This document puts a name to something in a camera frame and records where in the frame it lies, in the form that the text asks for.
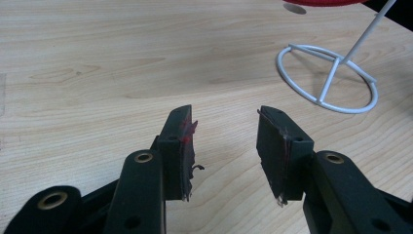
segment red marking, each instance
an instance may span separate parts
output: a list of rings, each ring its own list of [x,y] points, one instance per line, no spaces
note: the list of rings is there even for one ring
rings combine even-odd
[[[186,119],[182,125],[183,128],[185,128],[186,124],[188,123],[188,120]],[[195,121],[193,124],[189,124],[190,126],[187,127],[185,131],[185,136],[180,140],[182,143],[187,144],[192,140],[192,134],[195,133],[195,129],[198,126],[198,121]]]

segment metal screw hole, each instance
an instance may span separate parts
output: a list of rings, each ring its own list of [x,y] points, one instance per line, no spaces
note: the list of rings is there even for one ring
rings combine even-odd
[[[37,208],[40,210],[50,210],[63,204],[66,199],[67,193],[62,191],[53,192],[43,197],[37,204]]]
[[[333,164],[342,164],[344,163],[344,160],[338,156],[338,155],[332,155],[332,154],[328,154],[325,156],[325,159]]]
[[[153,159],[153,155],[150,153],[142,153],[134,157],[136,163],[147,163]]]

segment red object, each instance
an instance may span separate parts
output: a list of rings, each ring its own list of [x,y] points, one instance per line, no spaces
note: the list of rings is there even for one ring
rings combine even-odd
[[[366,2],[367,0],[284,0],[302,6],[310,7],[340,7],[355,3]]]

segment white wire stand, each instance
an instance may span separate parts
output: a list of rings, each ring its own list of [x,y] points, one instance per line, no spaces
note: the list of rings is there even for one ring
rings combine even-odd
[[[392,7],[395,1],[396,0],[389,0],[386,3],[383,9],[377,14],[376,18],[370,23],[370,25],[363,32],[363,34],[360,36],[360,38],[357,40],[355,45],[352,47],[352,49],[349,51],[349,53],[345,57],[337,53],[334,53],[332,51],[321,48],[321,47],[316,47],[316,46],[311,46],[311,45],[289,44],[288,47],[282,50],[277,57],[277,68],[279,69],[279,72],[282,78],[285,80],[285,82],[288,83],[289,86],[291,86],[293,90],[295,90],[302,97],[326,109],[330,109],[330,110],[334,110],[334,111],[346,113],[346,114],[359,114],[359,113],[363,113],[363,112],[371,110],[377,104],[377,100],[379,98],[379,94],[377,92],[377,88],[375,85],[376,79],[374,79],[374,77],[367,74],[367,72],[365,72],[360,67],[358,67],[355,63],[353,63],[351,61],[351,58],[354,56],[354,54],[358,50],[361,43],[367,38],[367,36],[374,29],[377,23],[384,17],[386,12]],[[311,56],[315,56],[320,59],[325,59],[327,61],[332,62],[330,72],[328,73],[327,79],[324,83],[324,86],[322,87],[319,97],[314,97],[310,95],[309,93],[307,93],[306,91],[304,91],[303,89],[301,89],[288,76],[287,72],[285,71],[284,66],[282,64],[282,58],[286,53],[291,52],[292,50],[298,50],[303,53],[309,54]],[[352,69],[355,73],[357,73],[366,82],[368,88],[370,89],[371,99],[370,99],[370,102],[364,107],[362,108],[340,107],[340,106],[336,106],[336,105],[333,105],[333,104],[330,104],[324,101],[328,93],[328,89],[330,88],[331,82],[334,79],[334,74],[339,65],[347,65],[350,69]]]

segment wood grain surface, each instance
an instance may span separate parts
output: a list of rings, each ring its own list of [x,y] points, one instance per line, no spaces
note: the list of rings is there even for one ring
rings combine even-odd
[[[0,231],[35,193],[83,195],[117,178],[175,107],[199,120],[189,203],[167,202],[168,233],[309,233],[301,202],[277,205],[255,149],[258,114],[285,111],[315,150],[351,157],[372,184],[413,194],[413,34],[383,19],[354,62],[377,78],[368,113],[306,101],[275,66],[288,43],[345,54],[374,12],[362,5],[287,11],[268,0],[0,2]],[[329,64],[294,53],[286,69],[319,93]],[[362,106],[369,92],[339,70],[327,100]]]

